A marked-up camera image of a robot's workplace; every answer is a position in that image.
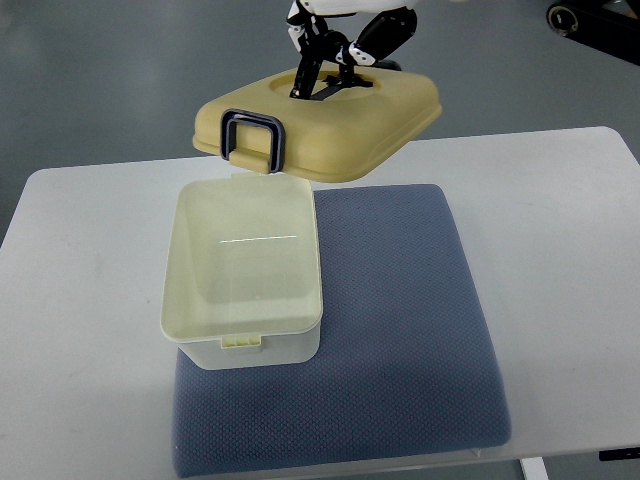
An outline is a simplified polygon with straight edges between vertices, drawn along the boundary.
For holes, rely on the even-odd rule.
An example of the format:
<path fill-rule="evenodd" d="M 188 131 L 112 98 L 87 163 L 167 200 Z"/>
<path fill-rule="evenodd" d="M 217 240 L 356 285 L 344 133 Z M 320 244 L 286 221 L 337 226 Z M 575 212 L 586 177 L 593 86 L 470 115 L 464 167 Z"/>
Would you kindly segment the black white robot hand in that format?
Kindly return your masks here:
<path fill-rule="evenodd" d="M 311 99 L 325 63 L 338 67 L 327 79 L 337 89 L 367 84 L 357 67 L 397 70 L 390 56 L 413 37 L 417 23 L 414 1 L 294 1 L 286 24 L 300 62 L 290 96 Z"/>

